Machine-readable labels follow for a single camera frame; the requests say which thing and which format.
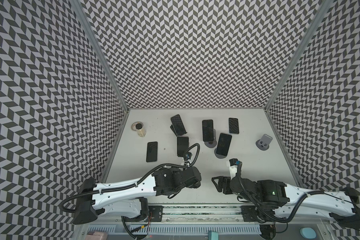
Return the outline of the teal phone on black stand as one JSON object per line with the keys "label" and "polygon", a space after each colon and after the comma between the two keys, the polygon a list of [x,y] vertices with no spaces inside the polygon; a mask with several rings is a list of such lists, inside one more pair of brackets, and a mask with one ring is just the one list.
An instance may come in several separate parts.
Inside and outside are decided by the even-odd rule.
{"label": "teal phone on black stand", "polygon": [[187,133],[184,123],[179,114],[170,118],[176,136],[183,136]]}

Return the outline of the metal base rail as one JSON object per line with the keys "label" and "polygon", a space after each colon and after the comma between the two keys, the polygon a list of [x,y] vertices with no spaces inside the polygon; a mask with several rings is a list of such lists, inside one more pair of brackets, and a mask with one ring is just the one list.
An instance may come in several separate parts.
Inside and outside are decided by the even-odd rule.
{"label": "metal base rail", "polygon": [[[221,235],[259,235],[260,223],[255,220],[245,222],[241,205],[163,205],[160,212],[161,222],[150,223],[147,227],[134,232],[134,235],[172,235],[172,236],[203,236],[209,232]],[[295,217],[288,225],[317,225],[320,220]],[[105,232],[108,235],[127,235],[121,217],[101,217],[90,224],[88,232]]]}

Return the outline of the purple edged phone black stand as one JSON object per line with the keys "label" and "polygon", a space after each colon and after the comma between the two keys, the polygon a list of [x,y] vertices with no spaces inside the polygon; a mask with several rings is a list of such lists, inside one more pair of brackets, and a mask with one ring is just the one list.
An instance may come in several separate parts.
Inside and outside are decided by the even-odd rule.
{"label": "purple edged phone black stand", "polygon": [[178,136],[177,137],[177,156],[183,157],[186,150],[189,148],[189,137]]}

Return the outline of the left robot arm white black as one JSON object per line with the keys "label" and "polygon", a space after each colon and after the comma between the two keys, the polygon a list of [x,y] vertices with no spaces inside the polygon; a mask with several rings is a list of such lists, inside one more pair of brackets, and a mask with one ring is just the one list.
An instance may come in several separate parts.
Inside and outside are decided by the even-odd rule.
{"label": "left robot arm white black", "polygon": [[91,223],[102,214],[141,221],[148,216],[147,197],[166,196],[171,199],[184,188],[199,188],[201,180],[196,167],[156,168],[140,179],[111,184],[97,184],[90,177],[80,186],[72,223]]}

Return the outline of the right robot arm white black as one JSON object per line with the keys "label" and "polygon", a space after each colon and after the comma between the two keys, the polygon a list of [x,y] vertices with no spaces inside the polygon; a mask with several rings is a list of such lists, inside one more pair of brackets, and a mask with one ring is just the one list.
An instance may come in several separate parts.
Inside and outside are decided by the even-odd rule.
{"label": "right robot arm white black", "polygon": [[273,180],[253,182],[237,177],[214,177],[219,193],[236,195],[245,222],[290,223],[295,217],[336,222],[360,231],[359,193],[346,187],[339,192],[303,189]]}

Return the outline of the grey round stand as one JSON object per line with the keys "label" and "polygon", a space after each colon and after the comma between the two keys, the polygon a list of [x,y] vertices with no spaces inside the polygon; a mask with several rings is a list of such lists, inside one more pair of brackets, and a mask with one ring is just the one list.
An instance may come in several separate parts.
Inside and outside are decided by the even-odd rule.
{"label": "grey round stand", "polygon": [[215,156],[216,156],[218,159],[224,159],[224,158],[227,157],[227,156],[218,154],[218,153],[217,153],[217,149],[214,150],[214,154],[215,154]]}
{"label": "grey round stand", "polygon": [[213,130],[213,134],[214,134],[214,140],[211,142],[204,142],[204,144],[208,147],[208,148],[215,148],[218,144],[217,142],[217,138],[216,138],[216,130]]}
{"label": "grey round stand", "polygon": [[266,151],[270,147],[270,143],[272,142],[273,138],[267,134],[264,134],[259,140],[256,141],[256,146],[262,150]]}

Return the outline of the silver aluminium corner post left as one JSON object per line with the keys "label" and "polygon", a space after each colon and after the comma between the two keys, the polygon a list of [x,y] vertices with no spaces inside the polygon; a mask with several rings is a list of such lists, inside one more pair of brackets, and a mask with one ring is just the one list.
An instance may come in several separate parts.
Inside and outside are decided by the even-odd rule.
{"label": "silver aluminium corner post left", "polygon": [[85,14],[85,11],[82,8],[81,1],[71,0],[70,3],[72,5],[73,11],[75,12],[75,14],[77,16],[78,21],[80,22],[80,24],[87,36],[92,48],[93,48],[94,53],[96,54],[101,66],[103,67],[103,70],[104,70],[106,76],[108,77],[110,84],[112,85],[112,87],[116,93],[116,96],[118,97],[118,99],[121,103],[123,110],[128,112],[129,108],[123,98],[123,95],[122,95],[119,87],[118,87],[117,81],[116,81],[116,79],[111,71],[111,68],[105,58],[105,55],[100,47],[99,41],[94,34],[94,31],[93,31],[93,29],[90,25],[90,22]]}

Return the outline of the teal phone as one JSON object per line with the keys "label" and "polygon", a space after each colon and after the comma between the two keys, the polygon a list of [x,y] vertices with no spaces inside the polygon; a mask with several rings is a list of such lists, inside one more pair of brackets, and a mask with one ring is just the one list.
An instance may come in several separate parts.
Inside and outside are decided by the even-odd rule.
{"label": "teal phone", "polygon": [[183,136],[187,133],[184,123],[179,114],[170,118],[176,136]]}
{"label": "teal phone", "polygon": [[229,133],[230,134],[239,134],[239,120],[237,118],[229,118]]}

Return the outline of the spice jar with black lid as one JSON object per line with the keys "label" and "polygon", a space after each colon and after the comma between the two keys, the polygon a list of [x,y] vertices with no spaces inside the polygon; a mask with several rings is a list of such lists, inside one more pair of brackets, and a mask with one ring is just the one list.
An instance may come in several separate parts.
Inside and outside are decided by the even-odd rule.
{"label": "spice jar with black lid", "polygon": [[146,129],[142,122],[135,122],[132,124],[131,129],[138,134],[139,137],[145,137]]}

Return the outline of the silver aluminium corner post right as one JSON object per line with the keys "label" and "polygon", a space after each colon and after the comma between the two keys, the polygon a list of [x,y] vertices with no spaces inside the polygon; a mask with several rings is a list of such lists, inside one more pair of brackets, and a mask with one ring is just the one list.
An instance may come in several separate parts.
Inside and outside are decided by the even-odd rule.
{"label": "silver aluminium corner post right", "polygon": [[327,12],[329,11],[331,5],[334,1],[325,0],[322,1],[317,13],[315,14],[311,24],[308,26],[301,42],[299,43],[295,53],[293,54],[287,68],[285,69],[283,75],[281,76],[278,84],[276,85],[271,97],[269,98],[267,104],[265,105],[265,111],[268,112],[276,99],[278,98],[279,94],[281,93],[284,85],[286,84],[287,80],[293,73],[294,68],[298,64],[300,58],[302,57],[304,51],[308,47],[311,39],[314,37],[318,27],[320,26],[321,22],[323,21],[324,17],[326,16]]}

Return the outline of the silver aluminium corner post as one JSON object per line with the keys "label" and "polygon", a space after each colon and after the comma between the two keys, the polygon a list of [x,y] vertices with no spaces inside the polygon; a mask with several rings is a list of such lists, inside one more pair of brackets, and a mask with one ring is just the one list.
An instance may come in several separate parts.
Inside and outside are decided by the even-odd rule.
{"label": "silver aluminium corner post", "polygon": [[116,96],[118,97],[118,99],[121,103],[123,110],[128,112],[129,108],[123,98],[123,95],[122,95],[119,87],[118,87],[117,81],[116,81],[116,79],[111,71],[111,68],[105,58],[105,55],[100,47],[99,41],[94,34],[94,31],[93,31],[93,29],[90,25],[90,22],[85,14],[85,11],[82,8],[81,1],[71,0],[70,3],[72,5],[73,11],[75,12],[75,14],[77,16],[78,21],[80,22],[80,24],[87,36],[92,48],[93,48],[94,53],[96,54],[101,66],[103,67],[103,70],[104,70],[106,76],[108,77],[110,84],[112,85],[112,87],[116,93]]}
{"label": "silver aluminium corner post", "polygon": [[293,73],[294,68],[298,64],[300,58],[302,57],[304,51],[308,47],[311,39],[314,37],[318,27],[320,26],[321,22],[323,21],[324,17],[326,16],[327,12],[329,11],[331,5],[334,1],[325,0],[322,1],[317,13],[315,14],[311,24],[308,26],[301,42],[299,43],[295,53],[293,54],[287,68],[285,69],[283,75],[281,76],[278,84],[276,85],[271,97],[269,98],[267,104],[265,105],[265,111],[268,112],[276,99],[278,98],[279,94],[281,93],[284,85],[286,84],[287,80]]}

